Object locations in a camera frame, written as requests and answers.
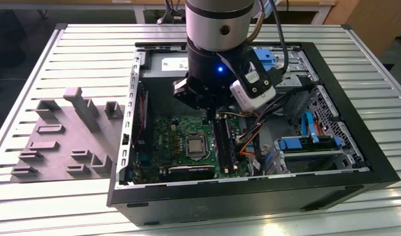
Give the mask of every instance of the blue connector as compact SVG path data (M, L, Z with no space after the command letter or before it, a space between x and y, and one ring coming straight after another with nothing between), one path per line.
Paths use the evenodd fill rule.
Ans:
M333 137L333 141L336 143L337 148L341 148L341 146L343 146L343 140L341 140L341 138L339 136L335 136Z
M265 70L271 70L275 66L275 56L272 55L269 49L255 49L255 53L259 57L259 60L265 68Z
M279 141L280 149L300 149L303 148L299 138L287 138Z

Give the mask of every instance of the cable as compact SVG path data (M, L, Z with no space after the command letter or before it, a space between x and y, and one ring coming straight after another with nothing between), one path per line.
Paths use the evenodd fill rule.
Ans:
M284 51L284 66L281 68L281 71L283 71L283 73L285 73L287 69L288 69L288 49L287 49L287 45L285 45L284 33L281 31L281 21L280 21L277 6L276 6L273 0L269 0L269 3L272 5L272 9L273 9L275 22L277 24L277 29L279 29L279 34L280 34L281 49Z
M223 114L229 114L229 115L235 115L237 117L251 117L251 116L259 116L259 114L255 112L255 113L243 113L240 112L240 114L237 113L233 113L233 112L221 112L221 111L217 111L217 113L223 113Z
M171 8L168 0L164 0L164 4L165 4L165 8L167 8L165 10L167 11L172 11L172 8Z
M269 105L267 106L267 108L264 109L264 112L259 115L256 122L255 122L256 123L255 127L239 137L239 140L243 140L249 134L252 134L257 130L257 128L261 127L261 125L267 121L267 116L283 108L283 106L285 105L285 102L288 101L289 97L295 93L311 90L315 86L316 86L316 84L313 83L313 84L305 85L300 88L292 88L281 97L279 97L276 100L273 100L269 103Z
M251 137L249 140L247 141L244 147L243 147L241 150L240 150L240 155L243 155L243 154L245 153L244 150L245 150L248 144L249 144L249 143L252 142L252 140L255 139L256 135L259 134L260 129L261 129L261 127L259 128L259 130L256 131L256 133L252 135L252 137Z
M261 29L261 25L264 24L264 20L265 20L265 6L264 6L264 3L261 2L261 0L259 0L259 4L260 4L260 15L259 15L259 19L256 22L255 30L253 30L252 34L249 35L249 37L245 39L245 41L248 43L253 42L253 40L256 39L260 29Z
M180 0L177 0L176 11L179 10Z

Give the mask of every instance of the black cable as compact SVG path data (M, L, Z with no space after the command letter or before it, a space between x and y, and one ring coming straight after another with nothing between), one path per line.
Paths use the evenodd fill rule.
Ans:
M172 11L168 0L164 0L164 4L165 4L165 11Z
M179 10L180 0L177 0L176 11Z
M280 34L281 49L284 51L284 66L281 68L281 71L283 71L283 73L285 73L287 69L288 69L288 49L287 49L287 45L285 45L284 33L281 31L281 21L280 21L277 6L276 6L273 0L269 0L269 3L272 5L272 9L273 9L275 22L277 24L277 29L279 29L279 34Z
M169 1L171 1L171 5L172 5L172 10L175 10L173 0L169 0Z
M265 123L267 121L267 116L273 114L273 112L276 112L279 109L281 109L285 105L285 102L289 100L289 97L292 95L295 95L296 93L299 92L303 92L303 91L308 91L311 90L319 83L312 83L309 85L305 85L300 88L293 88L291 89L283 96L280 96L277 99L275 99L269 105L267 106L267 108L264 109L263 113L260 114L260 116L257 117L256 119L256 126L247 132L244 133L239 139L244 139L248 135L253 134L257 129L263 126L263 124Z

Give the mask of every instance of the metal table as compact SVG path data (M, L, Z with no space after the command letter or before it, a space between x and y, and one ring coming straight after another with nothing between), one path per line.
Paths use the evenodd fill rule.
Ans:
M352 30L285 25L284 35L287 41L316 43L401 177L401 86ZM60 99L65 87L80 86L83 96L92 97L96 105L112 97L124 105L135 42L185 41L185 37L185 27L179 25L59 25L0 130L0 233L401 235L401 182L323 211L140 229L105 206L108 179L9 183L19 151L39 119L33 112L39 100ZM277 40L276 27L264 26L257 41ZM71 105L63 99L57 103Z

